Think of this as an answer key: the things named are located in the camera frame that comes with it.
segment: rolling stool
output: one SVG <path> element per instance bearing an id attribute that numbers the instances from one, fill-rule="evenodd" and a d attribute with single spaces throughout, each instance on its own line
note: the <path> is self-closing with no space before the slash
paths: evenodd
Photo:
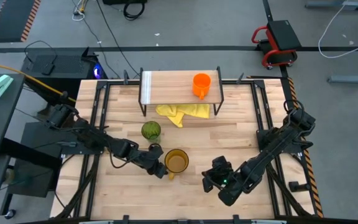
<path id="1" fill-rule="evenodd" d="M 262 29 L 266 30 L 267 40 L 255 40 L 256 35 Z M 258 44 L 257 50 L 264 53 L 262 65 L 267 70 L 279 65 L 291 67 L 298 58 L 295 51 L 301 47 L 288 21 L 270 21 L 267 26 L 259 27 L 252 35 L 252 42 Z"/>

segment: yellow cloth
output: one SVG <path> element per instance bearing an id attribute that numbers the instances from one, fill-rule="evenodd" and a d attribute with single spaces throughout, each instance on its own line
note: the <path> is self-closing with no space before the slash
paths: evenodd
<path id="1" fill-rule="evenodd" d="M 196 118 L 209 118 L 208 104 L 157 105 L 155 110 L 159 115 L 166 116 L 178 128 L 183 127 L 182 121 L 185 114 Z"/>

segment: concrete floor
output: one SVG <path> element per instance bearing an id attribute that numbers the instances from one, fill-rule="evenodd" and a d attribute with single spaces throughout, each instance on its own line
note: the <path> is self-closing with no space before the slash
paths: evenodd
<path id="1" fill-rule="evenodd" d="M 315 47 L 326 24 L 337 9 L 305 9 L 305 1 L 270 1 L 275 20 L 288 19 L 303 46 Z M 142 17 L 127 21 L 112 7 L 102 5 L 107 20 L 121 46 L 181 45 L 253 45 L 254 29 L 266 24 L 262 1 L 232 0 L 150 0 Z M 71 0 L 42 1 L 30 36 L 25 43 L 5 43 L 4 47 L 25 47 L 44 40 L 53 47 L 97 47 L 96 39 L 83 22 L 71 20 Z M 86 20 L 104 47 L 115 43 L 103 23 L 96 2 L 89 0 Z M 358 12 L 343 12 L 333 22 L 323 46 L 358 46 Z M 45 47 L 42 44 L 34 47 Z M 342 52 L 326 52 L 337 55 Z M 223 78 L 245 75 L 280 76 L 280 70 L 268 71 L 260 65 L 260 52 L 126 52 L 135 69 L 195 70 L 221 66 Z M 106 52 L 109 64 L 117 72 L 126 69 L 134 76 L 119 52 Z M 294 79 L 298 98 L 307 112 L 317 119 L 308 138 L 321 204 L 326 217 L 358 219 L 358 85 L 328 84 L 330 75 L 358 75 L 358 52 L 338 59 L 326 59 L 318 52 L 299 52 L 298 61 L 288 69 Z M 23 53 L 0 54 L 0 64 L 20 69 Z M 34 115 L 45 102 L 23 90 L 18 108 Z M 24 124 L 32 118 L 15 112 L 7 137 L 20 141 Z M 4 192 L 0 194 L 0 204 Z M 47 198 L 14 197 L 11 207 L 18 211 L 12 220 L 0 217 L 0 223 L 45 220 L 53 195 Z"/>

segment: green cup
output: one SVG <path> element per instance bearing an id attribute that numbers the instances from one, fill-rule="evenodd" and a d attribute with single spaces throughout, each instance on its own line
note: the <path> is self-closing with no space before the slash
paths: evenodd
<path id="1" fill-rule="evenodd" d="M 160 143 L 161 126 L 155 121 L 143 124 L 142 135 L 152 143 Z"/>

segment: blue light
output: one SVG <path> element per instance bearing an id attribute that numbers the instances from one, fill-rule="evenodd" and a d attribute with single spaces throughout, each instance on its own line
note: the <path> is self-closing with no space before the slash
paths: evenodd
<path id="1" fill-rule="evenodd" d="M 97 63 L 94 68 L 93 68 L 93 76 L 96 78 L 96 79 L 101 79 L 102 78 L 102 66 L 100 66 L 99 63 Z"/>

